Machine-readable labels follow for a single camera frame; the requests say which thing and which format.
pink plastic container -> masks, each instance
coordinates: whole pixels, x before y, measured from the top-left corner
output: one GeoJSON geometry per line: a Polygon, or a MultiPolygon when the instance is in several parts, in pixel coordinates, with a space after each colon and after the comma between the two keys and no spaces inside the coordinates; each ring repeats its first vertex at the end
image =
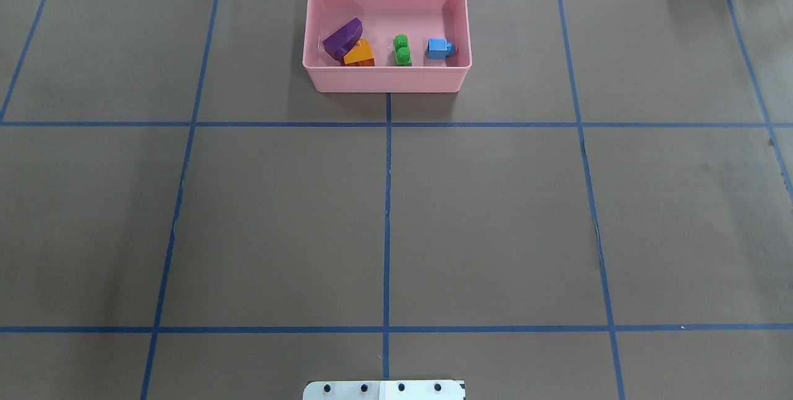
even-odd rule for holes
{"type": "Polygon", "coordinates": [[[303,67],[319,92],[458,92],[471,68],[468,0],[309,0],[303,67]],[[374,50],[374,67],[344,67],[322,41],[353,17],[374,50]],[[413,66],[396,66],[393,39],[408,36],[413,66]],[[429,38],[453,42],[447,59],[427,59],[429,38]]]}

orange block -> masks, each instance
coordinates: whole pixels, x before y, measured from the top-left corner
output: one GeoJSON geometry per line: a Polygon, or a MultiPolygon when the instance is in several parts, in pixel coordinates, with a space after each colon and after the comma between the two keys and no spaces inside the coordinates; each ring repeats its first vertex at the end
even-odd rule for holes
{"type": "Polygon", "coordinates": [[[348,66],[373,66],[374,52],[366,39],[359,39],[355,47],[344,56],[344,65],[348,66]]]}

